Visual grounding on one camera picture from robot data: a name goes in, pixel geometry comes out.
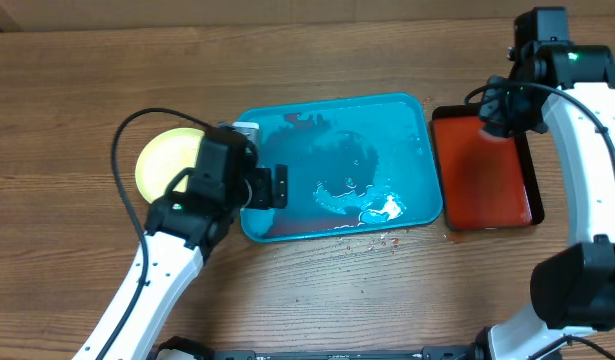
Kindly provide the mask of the yellow plate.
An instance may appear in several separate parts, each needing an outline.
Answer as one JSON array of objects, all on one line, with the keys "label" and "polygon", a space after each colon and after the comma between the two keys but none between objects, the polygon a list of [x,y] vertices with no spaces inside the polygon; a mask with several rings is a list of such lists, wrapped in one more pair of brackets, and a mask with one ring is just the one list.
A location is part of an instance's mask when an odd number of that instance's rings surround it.
[{"label": "yellow plate", "polygon": [[135,181],[141,196],[152,203],[161,197],[173,178],[196,164],[205,132],[175,128],[153,138],[141,151],[135,166]]}]

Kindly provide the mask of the red sponge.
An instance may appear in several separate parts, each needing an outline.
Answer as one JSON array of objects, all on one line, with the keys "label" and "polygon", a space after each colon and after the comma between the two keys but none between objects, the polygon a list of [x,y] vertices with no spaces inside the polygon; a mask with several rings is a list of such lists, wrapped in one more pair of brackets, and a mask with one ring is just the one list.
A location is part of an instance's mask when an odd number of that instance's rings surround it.
[{"label": "red sponge", "polygon": [[483,139],[489,142],[501,143],[508,139],[507,133],[502,129],[493,129],[483,127],[479,130]]}]

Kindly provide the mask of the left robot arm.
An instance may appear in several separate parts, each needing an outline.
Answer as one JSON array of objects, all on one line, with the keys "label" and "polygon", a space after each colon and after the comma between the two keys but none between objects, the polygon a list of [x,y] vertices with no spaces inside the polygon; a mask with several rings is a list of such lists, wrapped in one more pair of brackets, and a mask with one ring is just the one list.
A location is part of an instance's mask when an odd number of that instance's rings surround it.
[{"label": "left robot arm", "polygon": [[253,122],[178,128],[153,138],[135,167],[149,202],[125,279],[79,359],[145,359],[174,305],[244,209],[282,209],[287,168],[258,166]]}]

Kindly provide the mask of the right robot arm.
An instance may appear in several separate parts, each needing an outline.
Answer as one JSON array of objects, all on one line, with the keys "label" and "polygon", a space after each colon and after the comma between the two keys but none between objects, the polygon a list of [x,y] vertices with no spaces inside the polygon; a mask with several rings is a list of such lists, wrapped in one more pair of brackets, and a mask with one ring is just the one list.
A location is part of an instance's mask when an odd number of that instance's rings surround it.
[{"label": "right robot arm", "polygon": [[615,328],[615,61],[605,45],[578,45],[562,7],[515,19],[507,77],[473,91],[486,133],[549,133],[567,198],[567,248],[539,263],[531,302],[484,329],[470,359],[556,359]]}]

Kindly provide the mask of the red black tray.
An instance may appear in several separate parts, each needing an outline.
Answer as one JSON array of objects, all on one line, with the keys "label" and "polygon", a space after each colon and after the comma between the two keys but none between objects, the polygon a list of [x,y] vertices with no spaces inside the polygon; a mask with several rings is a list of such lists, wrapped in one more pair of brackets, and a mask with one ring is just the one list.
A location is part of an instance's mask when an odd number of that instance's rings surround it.
[{"label": "red black tray", "polygon": [[486,134],[474,105],[440,106],[429,123],[445,221],[453,231],[539,225],[545,218],[527,136]]}]

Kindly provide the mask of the teal plastic tray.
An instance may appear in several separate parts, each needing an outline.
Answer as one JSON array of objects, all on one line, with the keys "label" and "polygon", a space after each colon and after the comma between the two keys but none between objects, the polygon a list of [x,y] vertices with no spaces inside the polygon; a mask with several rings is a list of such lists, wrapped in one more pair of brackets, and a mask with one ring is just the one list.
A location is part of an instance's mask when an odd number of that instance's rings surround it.
[{"label": "teal plastic tray", "polygon": [[250,109],[259,161],[288,168],[283,209],[241,213],[243,232],[271,243],[434,222],[443,199],[421,103],[406,93]]}]

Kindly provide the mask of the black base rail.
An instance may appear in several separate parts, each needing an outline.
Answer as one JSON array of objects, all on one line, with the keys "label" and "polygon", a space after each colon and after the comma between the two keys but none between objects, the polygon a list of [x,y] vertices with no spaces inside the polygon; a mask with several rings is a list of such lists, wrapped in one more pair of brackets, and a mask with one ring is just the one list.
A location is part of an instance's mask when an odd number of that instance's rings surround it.
[{"label": "black base rail", "polygon": [[200,342],[172,337],[147,355],[148,360],[485,360],[482,347],[470,345],[425,346],[407,351],[273,352],[213,350]]}]

